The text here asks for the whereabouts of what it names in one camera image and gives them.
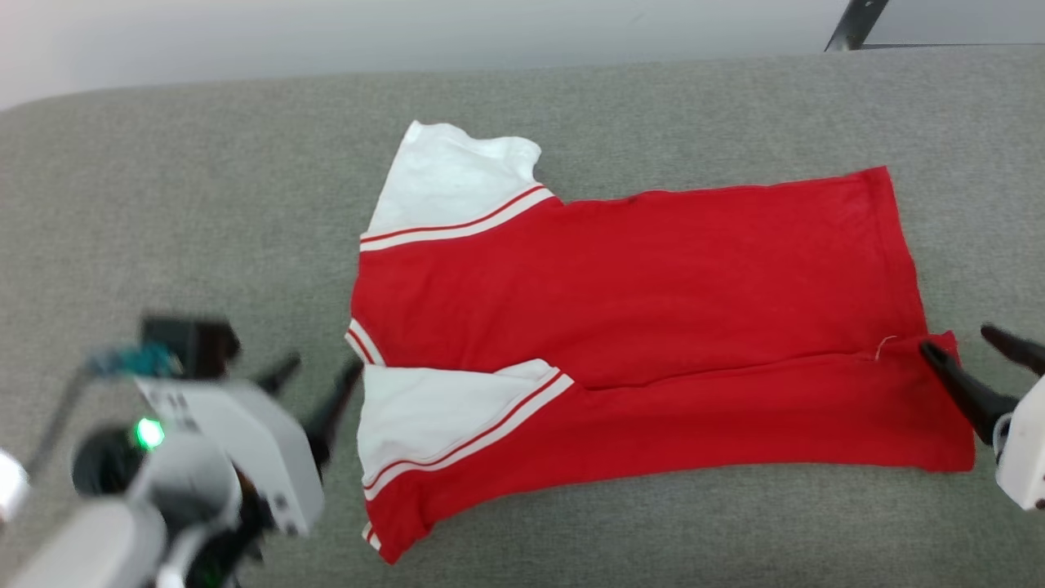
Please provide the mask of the dark metal frame post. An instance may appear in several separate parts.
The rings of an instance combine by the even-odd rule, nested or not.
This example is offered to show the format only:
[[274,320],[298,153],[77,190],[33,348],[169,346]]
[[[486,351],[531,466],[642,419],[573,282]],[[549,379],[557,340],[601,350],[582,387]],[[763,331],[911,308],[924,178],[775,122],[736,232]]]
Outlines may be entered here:
[[825,52],[860,50],[889,0],[847,0]]

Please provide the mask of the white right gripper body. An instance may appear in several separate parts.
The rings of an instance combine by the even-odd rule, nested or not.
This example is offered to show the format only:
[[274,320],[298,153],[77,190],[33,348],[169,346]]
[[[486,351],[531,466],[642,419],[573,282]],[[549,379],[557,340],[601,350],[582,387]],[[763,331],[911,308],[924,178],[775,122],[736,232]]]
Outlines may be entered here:
[[1007,424],[996,483],[1022,510],[1045,511],[1045,376],[1020,399]]

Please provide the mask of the red and white jersey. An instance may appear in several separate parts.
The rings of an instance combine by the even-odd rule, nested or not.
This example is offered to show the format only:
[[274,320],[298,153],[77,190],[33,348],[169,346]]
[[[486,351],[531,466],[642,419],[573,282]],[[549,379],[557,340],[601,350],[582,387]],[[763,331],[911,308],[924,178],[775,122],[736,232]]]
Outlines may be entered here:
[[412,122],[359,239],[362,538],[718,466],[971,471],[887,167],[565,202],[538,144]]

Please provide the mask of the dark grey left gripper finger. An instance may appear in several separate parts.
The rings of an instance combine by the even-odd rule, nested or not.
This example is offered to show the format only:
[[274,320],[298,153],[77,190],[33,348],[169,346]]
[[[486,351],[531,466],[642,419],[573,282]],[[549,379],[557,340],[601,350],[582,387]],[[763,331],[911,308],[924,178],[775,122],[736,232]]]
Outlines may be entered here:
[[301,368],[300,354],[291,353],[274,364],[269,364],[260,375],[253,377],[253,382],[269,397],[280,397],[299,368]]
[[326,394],[322,402],[304,421],[303,429],[309,441],[309,449],[314,455],[317,472],[322,475],[329,465],[333,449],[336,446],[340,425],[351,401],[354,387],[363,373],[363,361],[351,359],[342,368],[336,376],[335,386]]

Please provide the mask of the grey fabric sofa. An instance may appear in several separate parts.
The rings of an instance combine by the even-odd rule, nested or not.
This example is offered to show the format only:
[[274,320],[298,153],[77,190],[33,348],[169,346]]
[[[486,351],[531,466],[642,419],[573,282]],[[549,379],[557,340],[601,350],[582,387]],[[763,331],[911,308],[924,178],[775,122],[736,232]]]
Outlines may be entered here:
[[[482,73],[346,74],[48,98],[0,113],[0,447],[29,457],[72,372],[140,313],[230,317],[240,366],[298,350],[307,411],[349,356],[359,234],[408,123],[525,136],[561,198],[891,168],[930,324],[1045,342],[1045,46]],[[456,516],[385,564],[351,414],[311,538],[245,588],[1045,588],[1045,516],[963,475],[751,466],[579,485]]]

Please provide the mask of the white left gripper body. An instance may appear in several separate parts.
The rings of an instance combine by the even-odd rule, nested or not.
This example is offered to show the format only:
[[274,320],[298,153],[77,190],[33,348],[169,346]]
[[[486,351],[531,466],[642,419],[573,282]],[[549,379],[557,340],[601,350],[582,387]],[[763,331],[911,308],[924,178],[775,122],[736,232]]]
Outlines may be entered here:
[[283,533],[307,535],[325,505],[323,483],[302,424],[247,380],[138,380],[143,399],[172,436],[178,428],[216,444],[271,502]]

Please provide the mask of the grey flat panel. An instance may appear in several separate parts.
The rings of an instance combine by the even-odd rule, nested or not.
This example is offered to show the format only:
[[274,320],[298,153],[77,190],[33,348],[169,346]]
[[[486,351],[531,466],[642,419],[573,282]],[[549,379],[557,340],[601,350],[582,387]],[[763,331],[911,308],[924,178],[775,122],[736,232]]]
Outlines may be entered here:
[[1045,44],[1045,0],[888,0],[865,43]]

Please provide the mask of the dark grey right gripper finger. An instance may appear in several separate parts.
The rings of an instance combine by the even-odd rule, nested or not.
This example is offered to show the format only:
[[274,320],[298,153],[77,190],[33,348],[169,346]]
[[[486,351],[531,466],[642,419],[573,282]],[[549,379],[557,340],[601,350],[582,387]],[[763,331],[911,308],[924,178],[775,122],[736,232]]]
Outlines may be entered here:
[[1000,394],[963,371],[954,354],[934,342],[919,344],[919,353],[936,374],[945,391],[963,414],[967,423],[978,439],[990,447],[997,444],[997,436],[1004,427],[1003,418],[1016,410],[1018,399]]
[[979,331],[1008,361],[1029,369],[1035,376],[1045,377],[1045,344],[1018,337],[993,324],[982,324]]

